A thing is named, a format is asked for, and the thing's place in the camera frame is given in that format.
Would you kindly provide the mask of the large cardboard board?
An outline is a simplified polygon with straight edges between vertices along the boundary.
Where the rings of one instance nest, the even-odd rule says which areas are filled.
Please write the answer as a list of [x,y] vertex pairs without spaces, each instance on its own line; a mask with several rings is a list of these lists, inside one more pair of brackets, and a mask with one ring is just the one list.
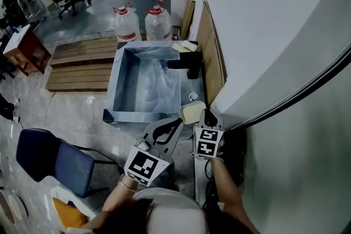
[[203,56],[206,100],[210,105],[224,87],[227,73],[216,27],[206,0],[203,1],[196,41]]

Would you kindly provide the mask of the black wall edge strip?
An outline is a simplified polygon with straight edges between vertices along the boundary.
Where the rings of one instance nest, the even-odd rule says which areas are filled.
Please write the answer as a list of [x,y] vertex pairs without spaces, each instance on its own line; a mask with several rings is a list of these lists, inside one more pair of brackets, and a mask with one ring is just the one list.
[[272,106],[270,109],[260,113],[259,115],[252,117],[236,126],[230,130],[237,129],[247,129],[254,126],[278,113],[285,111],[289,107],[295,105],[301,100],[305,99],[319,88],[324,86],[327,82],[332,80],[337,76],[342,70],[344,70],[349,64],[351,64],[351,44],[349,44],[346,49],[340,53],[340,55],[335,58],[333,62],[328,64],[323,70],[321,70],[314,78],[312,78],[308,83],[301,86],[293,94],[284,98],[281,102]]

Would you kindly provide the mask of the clear water jug red cap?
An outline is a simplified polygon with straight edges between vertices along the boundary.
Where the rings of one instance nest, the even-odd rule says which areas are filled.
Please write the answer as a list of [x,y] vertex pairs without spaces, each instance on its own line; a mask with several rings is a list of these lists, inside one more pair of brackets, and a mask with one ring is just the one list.
[[113,7],[115,13],[114,27],[118,42],[141,41],[139,18],[136,9],[127,2],[119,8]]
[[164,1],[146,11],[145,30],[148,41],[170,41],[172,39],[171,16]]

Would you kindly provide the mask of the blue upholstered chair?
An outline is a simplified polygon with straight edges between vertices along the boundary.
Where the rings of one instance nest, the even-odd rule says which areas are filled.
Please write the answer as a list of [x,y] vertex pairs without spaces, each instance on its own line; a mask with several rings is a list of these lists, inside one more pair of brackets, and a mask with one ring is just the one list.
[[122,170],[114,159],[94,159],[86,154],[87,151],[97,152],[72,145],[48,130],[29,128],[20,132],[16,161],[34,181],[40,182],[51,176],[76,196],[87,198],[109,189],[89,188],[96,164],[115,165],[119,171]]

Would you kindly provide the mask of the cream plastic plate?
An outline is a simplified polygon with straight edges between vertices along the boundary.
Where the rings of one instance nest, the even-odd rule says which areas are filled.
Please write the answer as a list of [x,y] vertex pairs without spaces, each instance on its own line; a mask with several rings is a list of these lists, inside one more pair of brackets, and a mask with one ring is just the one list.
[[179,116],[186,125],[197,123],[199,122],[201,113],[205,108],[206,105],[202,101],[192,102],[180,107]]

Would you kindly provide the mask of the grey metal sink basin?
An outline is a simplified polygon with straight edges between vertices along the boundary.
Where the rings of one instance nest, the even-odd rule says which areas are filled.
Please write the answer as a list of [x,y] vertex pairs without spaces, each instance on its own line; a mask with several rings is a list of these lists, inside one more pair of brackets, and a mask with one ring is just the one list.
[[103,120],[106,123],[152,123],[177,118],[183,105],[206,100],[203,78],[188,79],[187,69],[169,69],[178,60],[172,41],[132,41],[118,45],[111,70]]

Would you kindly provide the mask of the black faucet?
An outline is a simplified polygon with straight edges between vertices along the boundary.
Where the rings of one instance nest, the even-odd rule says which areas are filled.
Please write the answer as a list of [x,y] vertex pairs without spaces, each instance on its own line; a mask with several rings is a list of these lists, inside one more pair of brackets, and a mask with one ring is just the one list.
[[188,79],[198,79],[203,56],[201,52],[181,52],[178,60],[168,60],[169,69],[187,69]]

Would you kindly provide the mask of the wooden slatted platform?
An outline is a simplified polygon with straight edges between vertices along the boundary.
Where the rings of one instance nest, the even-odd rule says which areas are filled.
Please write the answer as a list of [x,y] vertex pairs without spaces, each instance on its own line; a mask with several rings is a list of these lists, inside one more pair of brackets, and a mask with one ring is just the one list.
[[57,46],[50,60],[46,90],[106,92],[117,45],[115,37],[107,37]]

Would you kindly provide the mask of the round white brown disc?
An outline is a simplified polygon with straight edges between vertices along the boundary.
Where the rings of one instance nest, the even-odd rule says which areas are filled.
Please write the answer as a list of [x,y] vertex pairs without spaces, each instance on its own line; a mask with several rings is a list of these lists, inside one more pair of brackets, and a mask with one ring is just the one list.
[[17,225],[27,220],[28,214],[25,205],[18,195],[0,189],[0,213],[12,224]]

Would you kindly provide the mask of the person's right forearm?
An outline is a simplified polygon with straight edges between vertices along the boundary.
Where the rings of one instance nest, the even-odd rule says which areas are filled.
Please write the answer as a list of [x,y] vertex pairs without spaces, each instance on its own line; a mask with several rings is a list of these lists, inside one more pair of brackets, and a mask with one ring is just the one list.
[[224,162],[220,158],[212,158],[210,162],[218,198],[219,201],[224,204],[224,212],[233,217],[236,221],[239,221],[239,224],[245,229],[244,233],[257,234],[257,229],[251,223],[244,210],[239,190],[231,178]]

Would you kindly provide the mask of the white bag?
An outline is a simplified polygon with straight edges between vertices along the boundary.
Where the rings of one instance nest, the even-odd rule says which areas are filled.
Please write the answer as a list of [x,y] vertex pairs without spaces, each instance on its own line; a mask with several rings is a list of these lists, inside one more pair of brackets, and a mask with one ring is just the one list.
[[[63,201],[65,204],[68,204],[69,206],[72,207],[76,207],[81,213],[83,213],[84,215],[86,215],[88,217],[88,222],[90,220],[92,220],[95,217],[95,212],[93,212],[88,206],[85,205],[84,201],[82,201],[79,197],[77,197],[74,193],[72,193],[71,191],[61,187],[61,186],[56,186],[54,188],[51,189],[50,191],[50,195],[52,198],[52,205],[53,208],[55,210],[54,207],[54,203],[53,203],[53,198],[57,198],[61,201]],[[69,228],[65,228],[62,224],[62,222],[59,219],[58,216],[58,221],[59,221],[59,225],[60,225],[60,230],[65,233],[66,231],[73,231],[73,233],[79,233],[81,228],[73,228],[73,227],[69,227]]]

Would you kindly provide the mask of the person's light shirt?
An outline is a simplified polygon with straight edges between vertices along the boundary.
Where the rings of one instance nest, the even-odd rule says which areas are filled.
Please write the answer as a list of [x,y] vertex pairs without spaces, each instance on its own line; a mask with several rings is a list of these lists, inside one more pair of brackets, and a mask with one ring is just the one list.
[[160,187],[137,192],[134,200],[152,200],[147,234],[207,234],[205,215],[199,205],[178,191]]

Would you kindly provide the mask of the cream rectangular lid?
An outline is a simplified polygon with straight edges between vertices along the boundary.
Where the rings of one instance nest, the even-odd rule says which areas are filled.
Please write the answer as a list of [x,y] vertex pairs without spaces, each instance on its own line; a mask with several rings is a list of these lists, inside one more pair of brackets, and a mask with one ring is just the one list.
[[186,49],[185,47],[179,45],[178,43],[173,43],[172,48],[177,50],[180,53],[190,52],[190,50]]

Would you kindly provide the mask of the person's left forearm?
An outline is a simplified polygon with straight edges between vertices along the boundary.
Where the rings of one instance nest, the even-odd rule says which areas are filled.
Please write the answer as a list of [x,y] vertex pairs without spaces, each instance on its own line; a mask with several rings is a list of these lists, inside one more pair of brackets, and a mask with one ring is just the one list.
[[107,197],[102,211],[111,212],[119,207],[122,203],[129,201],[137,192],[138,182],[130,177],[123,175],[120,177],[117,186]]

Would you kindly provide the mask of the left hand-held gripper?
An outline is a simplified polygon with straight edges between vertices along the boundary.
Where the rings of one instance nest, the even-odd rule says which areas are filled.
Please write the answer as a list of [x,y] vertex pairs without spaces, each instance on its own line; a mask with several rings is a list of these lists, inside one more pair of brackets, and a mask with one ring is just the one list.
[[147,187],[167,185],[173,177],[171,154],[182,129],[181,118],[165,118],[149,124],[141,135],[143,141],[132,146],[124,174]]

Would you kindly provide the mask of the orange cushion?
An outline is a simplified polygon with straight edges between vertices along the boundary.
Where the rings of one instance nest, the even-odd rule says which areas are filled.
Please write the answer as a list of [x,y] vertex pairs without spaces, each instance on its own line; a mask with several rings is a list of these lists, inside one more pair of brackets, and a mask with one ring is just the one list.
[[88,222],[88,217],[76,207],[69,206],[57,198],[53,198],[53,203],[59,219],[65,228],[82,228]]

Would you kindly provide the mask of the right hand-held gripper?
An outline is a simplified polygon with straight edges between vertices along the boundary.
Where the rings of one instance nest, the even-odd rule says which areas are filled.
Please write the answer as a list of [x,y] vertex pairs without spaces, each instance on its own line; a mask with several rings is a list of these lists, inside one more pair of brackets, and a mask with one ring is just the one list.
[[203,109],[194,128],[195,148],[191,153],[195,158],[216,158],[223,138],[223,120],[220,114]]

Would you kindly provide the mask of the dark bag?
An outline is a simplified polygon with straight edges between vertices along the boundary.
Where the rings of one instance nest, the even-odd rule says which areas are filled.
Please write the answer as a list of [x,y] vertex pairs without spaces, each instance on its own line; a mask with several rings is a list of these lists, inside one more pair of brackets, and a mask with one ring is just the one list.
[[225,166],[237,187],[244,180],[244,165],[247,151],[245,130],[230,130],[223,134],[224,144],[220,148]]

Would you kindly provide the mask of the red-brown cabinet white top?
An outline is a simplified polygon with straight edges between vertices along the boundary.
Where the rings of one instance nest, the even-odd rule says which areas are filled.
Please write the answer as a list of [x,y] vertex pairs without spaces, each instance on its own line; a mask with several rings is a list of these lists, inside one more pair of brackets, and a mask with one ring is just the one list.
[[25,76],[31,72],[44,74],[51,58],[51,53],[36,37],[30,25],[11,36],[3,54]]

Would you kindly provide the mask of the thin cardboard board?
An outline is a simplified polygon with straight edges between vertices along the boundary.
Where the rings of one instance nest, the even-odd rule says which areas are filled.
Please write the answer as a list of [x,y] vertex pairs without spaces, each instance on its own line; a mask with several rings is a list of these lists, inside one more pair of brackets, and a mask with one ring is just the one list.
[[181,37],[186,39],[195,10],[195,0],[187,0],[181,26]]

